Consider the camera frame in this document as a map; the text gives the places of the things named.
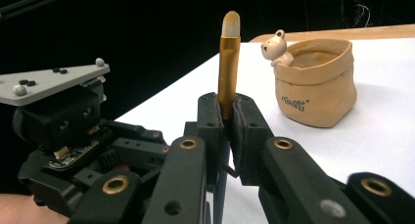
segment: beige container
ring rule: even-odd
[[[315,39],[288,47],[294,60],[275,67],[278,106],[288,118],[334,126],[355,104],[351,42]]]

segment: bear ear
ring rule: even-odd
[[[277,32],[275,32],[275,34],[276,34],[278,37],[284,38],[284,36],[285,36],[285,31],[284,31],[283,29],[279,29],[279,30],[277,30]]]

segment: white mounting plate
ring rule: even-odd
[[[46,69],[0,75],[0,103],[13,106],[28,105],[110,72],[110,66],[107,64],[101,67],[91,65],[61,67],[60,70],[62,69],[66,69],[68,72],[59,73]],[[20,85],[19,81],[24,79],[28,81],[34,80],[36,84],[33,86],[23,85],[26,89],[26,94],[17,96],[14,94],[13,88],[16,85]]]

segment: wooden surface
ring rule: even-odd
[[[274,34],[263,34],[250,42],[264,42]],[[331,38],[343,40],[387,39],[415,37],[415,24],[375,26],[364,28],[349,28],[338,30],[319,30],[306,32],[287,32],[286,41],[302,41],[317,38]]]

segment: gray bracket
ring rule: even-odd
[[[102,59],[95,65],[0,75],[0,103],[24,106],[110,72]],[[22,84],[22,80],[34,81]]]

